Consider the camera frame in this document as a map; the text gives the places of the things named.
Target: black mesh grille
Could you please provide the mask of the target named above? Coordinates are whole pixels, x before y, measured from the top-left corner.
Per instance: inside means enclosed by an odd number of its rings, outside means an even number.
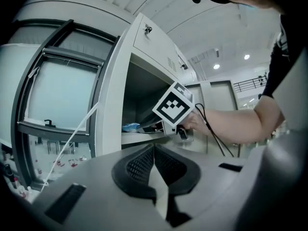
[[[180,179],[186,173],[186,166],[176,158],[155,148],[155,165],[167,185]]]
[[[153,150],[147,150],[127,164],[129,176],[143,184],[149,183],[149,176],[154,164]]]

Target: railing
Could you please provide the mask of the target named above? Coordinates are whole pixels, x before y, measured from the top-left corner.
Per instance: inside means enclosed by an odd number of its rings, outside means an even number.
[[[245,90],[255,89],[258,87],[264,87],[267,81],[268,81],[268,78],[266,76],[260,76],[258,78],[234,83],[234,88],[236,92],[241,92]]]

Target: blue object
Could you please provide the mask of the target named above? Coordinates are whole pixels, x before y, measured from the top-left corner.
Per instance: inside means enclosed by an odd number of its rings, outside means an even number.
[[[138,133],[137,128],[140,126],[139,123],[129,123],[122,126],[122,131],[127,133]]]

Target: ceiling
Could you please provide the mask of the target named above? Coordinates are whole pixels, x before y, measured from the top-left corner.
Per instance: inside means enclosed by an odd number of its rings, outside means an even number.
[[[244,5],[209,0],[102,0],[131,17],[143,13],[161,27],[205,79],[241,66],[267,62],[279,27],[279,15]],[[243,57],[250,54],[245,62]],[[220,64],[218,70],[214,64]]]

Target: black and white fiducial marker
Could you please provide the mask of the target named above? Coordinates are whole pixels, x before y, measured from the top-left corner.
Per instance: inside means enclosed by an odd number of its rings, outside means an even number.
[[[172,127],[194,109],[193,94],[180,83],[173,83],[153,108],[153,112]]]

